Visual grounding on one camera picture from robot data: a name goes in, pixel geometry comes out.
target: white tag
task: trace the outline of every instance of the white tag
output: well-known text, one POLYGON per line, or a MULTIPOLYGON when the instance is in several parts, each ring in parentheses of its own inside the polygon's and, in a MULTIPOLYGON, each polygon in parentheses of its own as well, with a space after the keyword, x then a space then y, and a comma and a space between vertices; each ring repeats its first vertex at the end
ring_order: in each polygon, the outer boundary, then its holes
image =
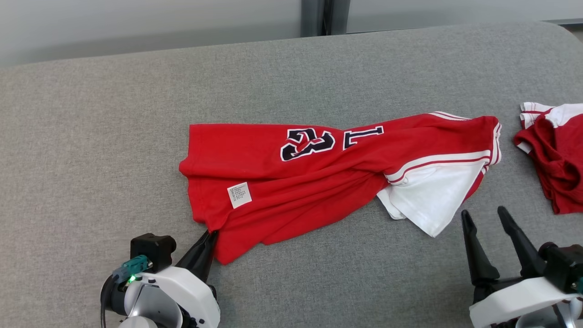
POLYGON ((249 192, 247 182, 229 187, 227 188, 227 192, 229 193, 229 198, 231 199, 233 208, 237 208, 251 201, 251 193, 249 192))

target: red basketball jersey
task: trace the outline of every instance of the red basketball jersey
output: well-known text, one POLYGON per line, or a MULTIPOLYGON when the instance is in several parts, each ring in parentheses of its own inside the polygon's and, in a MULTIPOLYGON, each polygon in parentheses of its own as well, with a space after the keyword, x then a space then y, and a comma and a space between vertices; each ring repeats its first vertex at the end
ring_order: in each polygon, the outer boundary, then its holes
POLYGON ((556 214, 583 212, 583 104, 523 103, 514 143, 535 163, 556 214))
POLYGON ((435 236, 500 160, 499 135, 495 117, 443 112, 344 131, 196 124, 180 172, 194 220, 220 231, 215 256, 227 264, 259 242, 334 223, 377 194, 391 217, 435 236))

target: folded red shirt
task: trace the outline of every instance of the folded red shirt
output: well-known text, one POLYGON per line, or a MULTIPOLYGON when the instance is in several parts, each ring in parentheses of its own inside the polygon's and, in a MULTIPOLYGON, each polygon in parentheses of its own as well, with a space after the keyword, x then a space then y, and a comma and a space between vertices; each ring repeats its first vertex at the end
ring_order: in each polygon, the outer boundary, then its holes
POLYGON ((583 104, 523 103, 514 144, 534 161, 556 214, 583 211, 583 104))

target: gray wall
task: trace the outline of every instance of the gray wall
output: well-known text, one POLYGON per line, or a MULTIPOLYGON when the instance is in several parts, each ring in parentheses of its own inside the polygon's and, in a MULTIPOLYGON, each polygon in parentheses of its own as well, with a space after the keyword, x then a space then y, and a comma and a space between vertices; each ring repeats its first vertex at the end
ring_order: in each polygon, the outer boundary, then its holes
POLYGON ((583 23, 583 0, 351 0, 347 32, 516 20, 583 23))
POLYGON ((299 35, 300 0, 0 1, 0 66, 299 35))

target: black connector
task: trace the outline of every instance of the black connector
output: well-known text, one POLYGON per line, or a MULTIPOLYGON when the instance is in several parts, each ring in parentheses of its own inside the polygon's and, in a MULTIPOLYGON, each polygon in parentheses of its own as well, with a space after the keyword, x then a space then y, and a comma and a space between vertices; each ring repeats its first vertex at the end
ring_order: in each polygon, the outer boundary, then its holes
POLYGON ((583 247, 558 247, 554 243, 545 243, 539 254, 547 261, 544 277, 567 294, 577 292, 577 284, 583 277, 583 247))
POLYGON ((145 233, 130 242, 130 259, 145 255, 152 267, 145 272, 156 273, 172 265, 171 254, 176 250, 176 240, 170 236, 145 233))

